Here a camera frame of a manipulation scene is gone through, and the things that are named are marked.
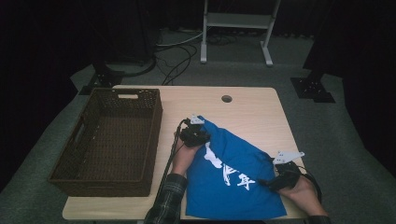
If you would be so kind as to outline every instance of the white shelf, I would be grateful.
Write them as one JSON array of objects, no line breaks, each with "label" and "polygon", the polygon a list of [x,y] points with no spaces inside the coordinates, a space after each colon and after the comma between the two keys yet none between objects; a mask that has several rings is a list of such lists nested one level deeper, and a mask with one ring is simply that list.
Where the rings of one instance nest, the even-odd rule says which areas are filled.
[{"label": "white shelf", "polygon": [[268,29],[270,15],[207,13],[207,26]]}]

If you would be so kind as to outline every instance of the hand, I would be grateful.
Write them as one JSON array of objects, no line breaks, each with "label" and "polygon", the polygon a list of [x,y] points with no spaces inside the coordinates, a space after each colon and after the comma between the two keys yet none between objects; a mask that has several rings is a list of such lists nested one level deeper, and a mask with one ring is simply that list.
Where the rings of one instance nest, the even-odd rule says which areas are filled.
[{"label": "hand", "polygon": [[318,200],[313,184],[304,176],[300,176],[294,188],[280,189],[278,193],[292,200],[309,216],[328,216]]},{"label": "hand", "polygon": [[198,147],[186,147],[184,143],[180,140],[177,140],[176,146],[176,155],[173,158],[173,167],[172,174],[184,175],[186,174],[187,169],[189,169],[192,160],[194,159],[195,153],[198,151]]}]

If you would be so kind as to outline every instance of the gray carpet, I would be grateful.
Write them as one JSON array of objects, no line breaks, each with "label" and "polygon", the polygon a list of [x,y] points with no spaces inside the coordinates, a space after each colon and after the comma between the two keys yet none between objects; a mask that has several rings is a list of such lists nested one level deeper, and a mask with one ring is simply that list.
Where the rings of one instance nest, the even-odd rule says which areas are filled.
[{"label": "gray carpet", "polygon": [[[189,37],[163,32],[162,43]],[[396,180],[365,150],[345,107],[342,79],[329,75],[322,79],[335,104],[299,99],[294,91],[290,78],[306,77],[310,72],[303,69],[303,64],[313,40],[273,36],[269,50],[274,66],[267,67],[259,44],[262,36],[240,35],[229,39],[233,43],[208,46],[207,64],[200,64],[199,44],[194,44],[197,54],[173,85],[276,89],[297,146],[305,152],[305,167],[322,187],[323,205],[332,223],[396,223]],[[187,56],[184,49],[178,48],[159,52],[157,57],[161,60],[157,67],[139,77],[126,77],[121,84],[161,85],[164,79],[161,71],[166,74]],[[144,66],[114,65],[114,68],[137,71]],[[182,70],[183,65],[175,71]],[[72,76],[79,90],[89,83],[93,72],[88,66]],[[47,178],[87,99],[77,95],[32,148],[0,195],[0,223],[86,223],[63,219],[67,197],[49,184]]]}]

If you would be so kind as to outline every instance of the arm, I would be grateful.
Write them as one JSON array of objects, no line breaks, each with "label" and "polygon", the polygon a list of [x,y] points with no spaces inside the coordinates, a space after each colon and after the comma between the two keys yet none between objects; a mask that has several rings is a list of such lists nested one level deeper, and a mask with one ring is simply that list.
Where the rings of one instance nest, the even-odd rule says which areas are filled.
[{"label": "arm", "polygon": [[300,176],[292,189],[281,189],[281,195],[292,200],[300,209],[309,215],[310,224],[330,224],[329,215],[320,204],[311,181]]},{"label": "arm", "polygon": [[148,211],[145,223],[173,224],[180,221],[181,200],[187,187],[184,175],[200,147],[186,147],[181,140],[177,141],[178,151],[172,161],[172,171],[166,177],[158,201]]}]

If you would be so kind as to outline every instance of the brown woven basket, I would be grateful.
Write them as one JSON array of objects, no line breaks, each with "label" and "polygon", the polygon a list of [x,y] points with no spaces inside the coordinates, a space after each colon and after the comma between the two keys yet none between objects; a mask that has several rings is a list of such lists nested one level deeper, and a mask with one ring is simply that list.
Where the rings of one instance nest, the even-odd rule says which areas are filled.
[{"label": "brown woven basket", "polygon": [[148,196],[162,116],[157,89],[94,89],[49,182],[68,196]]}]

